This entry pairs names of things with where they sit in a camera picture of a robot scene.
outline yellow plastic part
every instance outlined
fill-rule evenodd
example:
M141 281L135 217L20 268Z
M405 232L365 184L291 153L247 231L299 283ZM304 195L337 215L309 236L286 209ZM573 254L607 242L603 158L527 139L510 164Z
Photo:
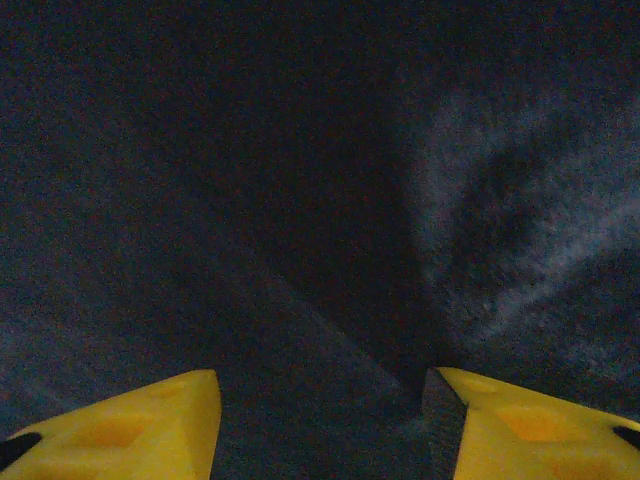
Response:
M43 439L0 479L208 479L220 414L213 370L178 375L17 432Z
M640 479L640 452L612 431L640 431L640 424L481 375L438 370L468 405L456 480Z

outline yellow triangular piece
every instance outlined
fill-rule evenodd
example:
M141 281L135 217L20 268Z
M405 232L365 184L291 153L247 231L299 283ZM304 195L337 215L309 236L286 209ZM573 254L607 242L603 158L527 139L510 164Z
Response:
M468 405L456 480L638 480L640 451L613 432L629 419L454 368L439 372Z
M33 424L43 439L2 480L205 480L211 472L220 392L198 370Z

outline black tip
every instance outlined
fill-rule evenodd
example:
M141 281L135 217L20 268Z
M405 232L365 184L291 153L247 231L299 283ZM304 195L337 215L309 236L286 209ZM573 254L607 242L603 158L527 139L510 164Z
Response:
M30 432L0 442L0 472L9 468L13 462L27 453L40 440L42 440L42 435Z

